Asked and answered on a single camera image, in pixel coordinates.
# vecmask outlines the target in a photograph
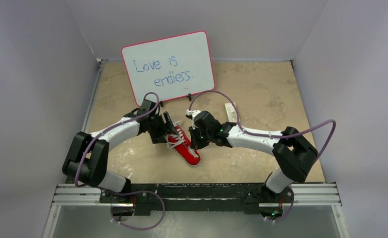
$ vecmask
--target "robotic arm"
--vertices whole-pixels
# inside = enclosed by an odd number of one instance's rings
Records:
[[[269,137],[261,137],[244,133],[234,122],[221,124],[208,111],[187,110],[186,117],[193,121],[189,132],[191,147],[194,149],[202,149],[212,142],[217,146],[244,147],[274,156],[280,168],[270,174],[263,188],[277,194],[293,182],[304,182],[317,160],[318,151],[303,136],[290,139],[273,137],[298,133],[299,131],[293,127],[287,127],[284,131],[245,128],[252,133],[269,135]]]
[[[155,104],[145,99],[140,108],[125,114],[118,123],[122,124],[124,121],[145,114],[152,110]],[[86,159],[83,163],[79,181],[91,187],[102,187],[119,193],[131,191],[131,181],[128,178],[107,170],[108,153],[125,140],[138,136],[143,132],[150,134],[153,144],[166,143],[165,136],[170,133],[176,134],[177,132],[173,127],[169,114],[167,112],[163,114],[165,120],[163,120],[159,112],[154,111],[145,117],[112,128],[104,134],[103,131],[105,129],[89,134],[84,132],[77,133],[62,166],[63,174],[72,178],[76,177],[79,163],[89,142],[101,133],[102,135],[89,150],[91,152],[90,159]]]

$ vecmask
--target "wooden tabletop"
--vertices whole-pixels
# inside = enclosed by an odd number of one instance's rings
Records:
[[[309,128],[290,62],[217,62],[213,64],[216,88],[237,105],[242,124],[260,130],[299,131]],[[207,110],[220,122],[228,121],[219,94],[201,95],[193,110]],[[191,122],[185,117],[187,98],[165,102],[162,112],[173,121],[184,120],[189,136]],[[89,131],[98,131],[136,108],[123,63],[107,63],[91,111]],[[311,134],[305,137],[314,144]],[[165,144],[152,144],[148,133],[131,138],[109,153],[108,169],[136,183],[264,182],[278,168],[273,156],[246,148],[210,144],[199,151],[201,163],[188,166]],[[325,181],[319,161],[307,181]]]

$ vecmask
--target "shoe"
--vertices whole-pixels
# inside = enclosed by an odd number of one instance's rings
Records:
[[[165,137],[167,147],[177,151],[188,165],[197,166],[201,161],[200,155],[196,150],[190,147],[191,141],[186,137],[186,134],[180,125],[178,125],[180,122],[181,121],[172,122],[178,135],[169,134]]]

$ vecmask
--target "white wall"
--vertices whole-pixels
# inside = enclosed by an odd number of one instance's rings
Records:
[[[217,60],[291,60],[328,0],[68,0],[96,57],[196,30]]]
[[[41,237],[96,66],[64,0],[0,0],[0,238]]]
[[[351,237],[388,237],[388,0],[329,0],[295,72],[310,124],[337,120],[321,163]]]

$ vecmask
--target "red whiteboard border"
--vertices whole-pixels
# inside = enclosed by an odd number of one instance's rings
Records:
[[[125,70],[126,70],[126,73],[128,75],[128,80],[129,80],[129,84],[131,85],[131,91],[132,91],[132,96],[134,97],[134,101],[135,101],[135,104],[137,106],[141,106],[141,105],[138,105],[137,103],[137,99],[135,98],[135,93],[134,93],[134,89],[132,88],[132,83],[131,83],[131,79],[129,77],[129,74],[128,74],[128,68],[127,68],[127,64],[125,63],[125,59],[124,59],[124,55],[122,53],[122,50],[126,47],[130,47],[130,46],[136,46],[136,45],[141,45],[141,44],[145,44],[145,43],[150,43],[150,42],[154,42],[154,41],[161,41],[161,40],[165,40],[165,39],[169,39],[169,38],[174,38],[174,37],[178,37],[178,36],[185,36],[185,35],[190,35],[190,34],[194,34],[194,33],[198,33],[198,32],[204,32],[204,34],[206,34],[206,38],[207,38],[207,48],[208,48],[208,53],[210,55],[210,65],[211,65],[211,74],[213,75],[213,88],[211,90],[214,90],[215,87],[216,87],[216,79],[214,79],[214,68],[213,68],[213,62],[211,60],[211,52],[210,52],[210,42],[208,41],[208,35],[207,33],[203,30],[203,31],[194,31],[194,32],[189,32],[189,33],[183,33],[183,34],[179,34],[179,35],[175,35],[175,36],[169,36],[169,37],[164,37],[164,38],[159,38],[159,39],[156,39],[156,40],[151,40],[151,41],[144,41],[144,42],[141,42],[141,43],[136,43],[136,44],[131,44],[131,45],[127,45],[127,46],[124,46],[121,48],[121,56],[122,56],[122,61],[124,61],[124,66],[125,66]],[[196,93],[191,93],[191,95],[195,95],[195,94],[199,94],[201,93],[202,91],[200,92],[196,92]],[[186,96],[180,96],[180,97],[176,97],[176,98],[169,98],[169,99],[166,99],[166,100],[163,100],[163,102],[166,102],[166,101],[170,101],[170,100],[174,100],[174,99],[178,99],[178,98],[184,98]]]

